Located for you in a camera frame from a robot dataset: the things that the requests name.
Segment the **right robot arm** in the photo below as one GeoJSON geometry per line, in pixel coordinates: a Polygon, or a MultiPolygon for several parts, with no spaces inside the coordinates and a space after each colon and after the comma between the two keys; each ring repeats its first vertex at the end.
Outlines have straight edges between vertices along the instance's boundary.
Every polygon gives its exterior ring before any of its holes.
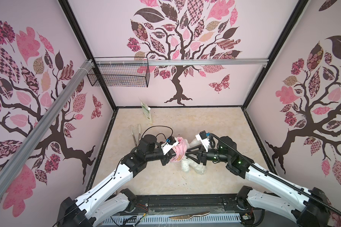
{"type": "Polygon", "coordinates": [[[326,227],[330,218],[327,197],[318,188],[312,190],[291,183],[266,170],[252,159],[240,154],[237,144],[229,137],[211,134],[200,145],[190,148],[186,157],[197,164],[208,161],[224,162],[226,169],[243,179],[257,183],[271,194],[244,186],[236,201],[241,210],[260,208],[283,216],[299,227],[326,227]]]}

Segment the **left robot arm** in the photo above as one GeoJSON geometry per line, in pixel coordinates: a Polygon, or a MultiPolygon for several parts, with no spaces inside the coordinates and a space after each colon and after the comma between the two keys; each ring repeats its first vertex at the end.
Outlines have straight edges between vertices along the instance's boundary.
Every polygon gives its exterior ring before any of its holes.
{"type": "Polygon", "coordinates": [[[175,156],[178,139],[170,136],[158,143],[156,136],[145,135],[118,163],[105,179],[75,199],[66,198],[60,205],[56,227],[97,227],[110,216],[132,211],[136,196],[129,189],[119,190],[147,166],[150,161],[166,165],[175,156]]]}

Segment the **pink teddy hoodie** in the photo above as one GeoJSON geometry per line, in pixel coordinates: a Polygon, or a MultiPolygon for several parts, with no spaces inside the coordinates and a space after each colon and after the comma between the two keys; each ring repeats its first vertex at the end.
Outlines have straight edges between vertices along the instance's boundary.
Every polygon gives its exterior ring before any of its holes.
{"type": "Polygon", "coordinates": [[[187,149],[189,148],[189,143],[187,139],[182,137],[176,137],[179,142],[172,150],[175,152],[175,156],[170,160],[171,163],[180,162],[184,157],[187,149]]]}

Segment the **white teddy bear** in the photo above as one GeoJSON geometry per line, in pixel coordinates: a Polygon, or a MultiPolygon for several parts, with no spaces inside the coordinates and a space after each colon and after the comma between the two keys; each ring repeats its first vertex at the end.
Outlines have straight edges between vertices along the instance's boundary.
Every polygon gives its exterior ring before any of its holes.
{"type": "MultiPolygon", "coordinates": [[[[192,142],[188,142],[188,140],[185,139],[185,142],[187,148],[201,145],[201,142],[197,141],[197,139],[194,139],[192,142]]],[[[199,175],[204,175],[206,173],[206,166],[198,164],[186,156],[184,156],[184,158],[181,160],[181,168],[185,173],[188,173],[191,169],[193,169],[199,175]]]]}

